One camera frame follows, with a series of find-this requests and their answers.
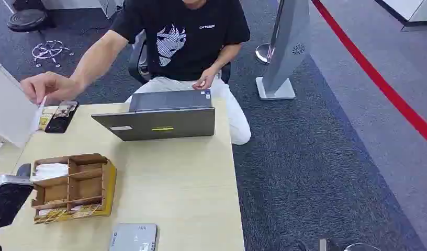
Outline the person's left hand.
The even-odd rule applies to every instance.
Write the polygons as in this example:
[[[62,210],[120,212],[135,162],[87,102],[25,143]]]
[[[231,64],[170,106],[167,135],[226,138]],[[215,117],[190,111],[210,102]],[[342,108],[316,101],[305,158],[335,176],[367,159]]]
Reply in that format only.
[[[201,77],[192,85],[195,90],[209,89],[216,78],[219,70],[215,67],[210,67],[203,71]]]

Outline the person's right hand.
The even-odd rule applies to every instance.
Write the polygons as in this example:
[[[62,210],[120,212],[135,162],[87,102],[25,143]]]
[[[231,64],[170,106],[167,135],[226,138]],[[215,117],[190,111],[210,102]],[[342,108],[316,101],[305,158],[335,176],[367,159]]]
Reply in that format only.
[[[34,104],[46,102],[62,102],[74,100],[81,94],[86,85],[54,72],[45,72],[23,79],[21,87],[26,97]]]

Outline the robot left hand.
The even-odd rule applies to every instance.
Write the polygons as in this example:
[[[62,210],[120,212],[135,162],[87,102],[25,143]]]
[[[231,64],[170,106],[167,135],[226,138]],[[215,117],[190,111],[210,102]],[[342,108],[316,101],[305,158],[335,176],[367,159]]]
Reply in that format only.
[[[24,163],[21,166],[18,167],[18,170],[16,172],[16,176],[24,176],[30,178],[31,176],[31,164],[30,163]]]

